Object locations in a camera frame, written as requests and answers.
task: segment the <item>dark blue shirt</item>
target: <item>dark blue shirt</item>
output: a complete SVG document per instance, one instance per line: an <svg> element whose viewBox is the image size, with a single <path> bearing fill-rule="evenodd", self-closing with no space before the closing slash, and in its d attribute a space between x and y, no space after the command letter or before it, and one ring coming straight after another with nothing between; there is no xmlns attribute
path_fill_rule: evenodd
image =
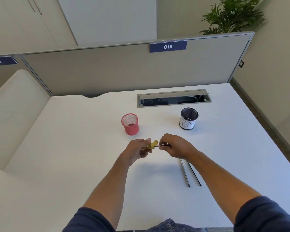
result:
<svg viewBox="0 0 290 232"><path fill-rule="evenodd" d="M115 232L109 221L99 212L80 208L63 232ZM234 232L290 232L290 215L276 202L259 196L246 202L239 210Z"/></svg>

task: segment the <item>floor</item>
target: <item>floor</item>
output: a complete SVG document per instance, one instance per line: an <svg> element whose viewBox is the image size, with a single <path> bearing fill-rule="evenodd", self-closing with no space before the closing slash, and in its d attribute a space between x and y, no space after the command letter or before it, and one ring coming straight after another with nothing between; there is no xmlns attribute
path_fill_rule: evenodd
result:
<svg viewBox="0 0 290 232"><path fill-rule="evenodd" d="M259 123L262 125L262 127L265 129L265 131L268 133L268 135L272 138L274 143L278 146L278 148L281 150L281 152L284 154L286 159L290 163L290 151L286 147L286 145L283 143L283 141L277 136L277 134L274 132L274 130L270 127L270 125L267 123L267 121L263 118L263 116L259 113L259 111L254 107L254 105L251 103L249 98L241 91L241 89L237 86L234 79L230 82L233 89L237 92L237 94L241 97L241 99L244 101L246 106L250 109L250 111L254 114L256 119L259 121Z"/></svg>

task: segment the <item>red mesh pen holder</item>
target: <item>red mesh pen holder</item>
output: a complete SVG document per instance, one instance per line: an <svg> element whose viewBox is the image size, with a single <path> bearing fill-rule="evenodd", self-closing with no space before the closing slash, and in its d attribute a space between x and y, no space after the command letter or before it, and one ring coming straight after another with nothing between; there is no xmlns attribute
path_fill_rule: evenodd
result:
<svg viewBox="0 0 290 232"><path fill-rule="evenodd" d="M126 114L122 117L121 123L128 135L136 135L139 132L139 118L132 113Z"/></svg>

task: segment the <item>number sign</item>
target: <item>number sign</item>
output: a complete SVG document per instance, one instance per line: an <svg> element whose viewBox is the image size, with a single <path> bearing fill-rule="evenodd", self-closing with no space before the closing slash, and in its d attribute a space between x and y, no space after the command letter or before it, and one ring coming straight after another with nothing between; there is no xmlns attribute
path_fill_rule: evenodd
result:
<svg viewBox="0 0 290 232"><path fill-rule="evenodd" d="M16 62L16 60L12 56L0 57L0 66L1 65L11 65L11 64L18 64L18 62Z"/></svg>
<svg viewBox="0 0 290 232"><path fill-rule="evenodd" d="M151 53L162 52L162 51L173 51L173 50L182 50L186 49L187 41L169 41L169 42L157 42L150 43L149 50Z"/></svg>

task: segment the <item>forearm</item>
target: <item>forearm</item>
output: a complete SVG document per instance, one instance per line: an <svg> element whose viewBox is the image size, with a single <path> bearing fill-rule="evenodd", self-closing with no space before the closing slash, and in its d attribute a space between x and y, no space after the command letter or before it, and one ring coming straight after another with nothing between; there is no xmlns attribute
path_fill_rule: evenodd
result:
<svg viewBox="0 0 290 232"><path fill-rule="evenodd" d="M196 151L188 161L197 169L214 199L232 223L244 203L260 194L220 167L204 153Z"/></svg>
<svg viewBox="0 0 290 232"><path fill-rule="evenodd" d="M84 207L100 212L115 230L123 207L128 169L129 163L119 156L84 204Z"/></svg>

